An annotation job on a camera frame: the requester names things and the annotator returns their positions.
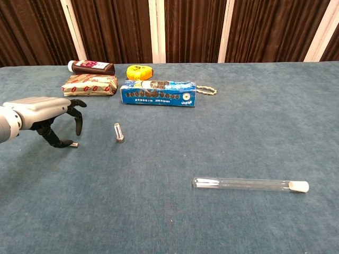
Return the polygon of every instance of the bottle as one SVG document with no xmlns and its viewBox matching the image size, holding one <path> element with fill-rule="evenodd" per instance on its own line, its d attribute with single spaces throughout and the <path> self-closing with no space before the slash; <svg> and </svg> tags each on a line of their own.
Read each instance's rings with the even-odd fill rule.
<svg viewBox="0 0 339 254">
<path fill-rule="evenodd" d="M 115 74 L 114 64 L 108 62 L 97 62 L 89 60 L 69 61 L 68 69 L 75 74 L 98 74 L 111 75 Z"/>
</svg>

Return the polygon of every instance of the curtain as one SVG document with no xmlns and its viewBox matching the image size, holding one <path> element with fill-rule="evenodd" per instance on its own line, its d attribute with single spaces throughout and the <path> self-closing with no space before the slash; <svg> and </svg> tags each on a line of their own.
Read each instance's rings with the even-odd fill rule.
<svg viewBox="0 0 339 254">
<path fill-rule="evenodd" d="M 152 62 L 148 0 L 72 0 L 89 60 Z"/>
<path fill-rule="evenodd" d="M 226 0 L 165 0 L 167 62 L 217 62 Z"/>
<path fill-rule="evenodd" d="M 65 65 L 77 58 L 60 0 L 0 1 L 0 66 Z"/>
<path fill-rule="evenodd" d="M 335 29 L 321 61 L 339 61 L 339 25 Z"/>
<path fill-rule="evenodd" d="M 303 61 L 329 0 L 236 0 L 225 62 Z"/>
</svg>

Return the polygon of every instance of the robotic hand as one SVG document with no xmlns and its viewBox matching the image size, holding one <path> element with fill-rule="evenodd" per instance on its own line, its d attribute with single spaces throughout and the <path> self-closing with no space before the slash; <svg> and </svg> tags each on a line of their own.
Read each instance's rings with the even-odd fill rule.
<svg viewBox="0 0 339 254">
<path fill-rule="evenodd" d="M 75 132 L 79 136 L 83 127 L 81 112 L 75 106 L 86 107 L 80 99 L 55 97 L 30 97 L 6 102 L 0 106 L 0 143 L 19 135 L 19 130 L 33 130 L 57 148 L 64 148 L 72 140 L 59 140 L 51 125 L 54 119 L 64 113 L 75 118 Z"/>
</svg>

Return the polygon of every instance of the white rubber stopper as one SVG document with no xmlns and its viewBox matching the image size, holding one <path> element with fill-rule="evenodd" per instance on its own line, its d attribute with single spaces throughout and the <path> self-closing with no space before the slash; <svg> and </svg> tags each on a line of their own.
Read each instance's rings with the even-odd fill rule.
<svg viewBox="0 0 339 254">
<path fill-rule="evenodd" d="M 73 69 L 72 69 L 72 65 L 73 65 L 74 62 L 75 62 L 74 60 L 68 62 L 67 67 L 68 67 L 68 70 L 69 70 L 70 72 L 74 72 Z"/>
<path fill-rule="evenodd" d="M 308 192 L 309 190 L 309 185 L 308 182 L 306 181 L 290 181 L 288 183 L 288 187 L 290 188 L 291 191 L 296 191 L 296 192 Z"/>
</svg>

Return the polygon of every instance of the blue cardboard box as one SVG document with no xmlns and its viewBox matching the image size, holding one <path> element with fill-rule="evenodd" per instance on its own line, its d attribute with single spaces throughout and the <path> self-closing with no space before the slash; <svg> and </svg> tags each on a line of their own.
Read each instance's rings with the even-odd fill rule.
<svg viewBox="0 0 339 254">
<path fill-rule="evenodd" d="M 128 104 L 195 106 L 195 83 L 188 81 L 126 80 L 120 94 Z"/>
</svg>

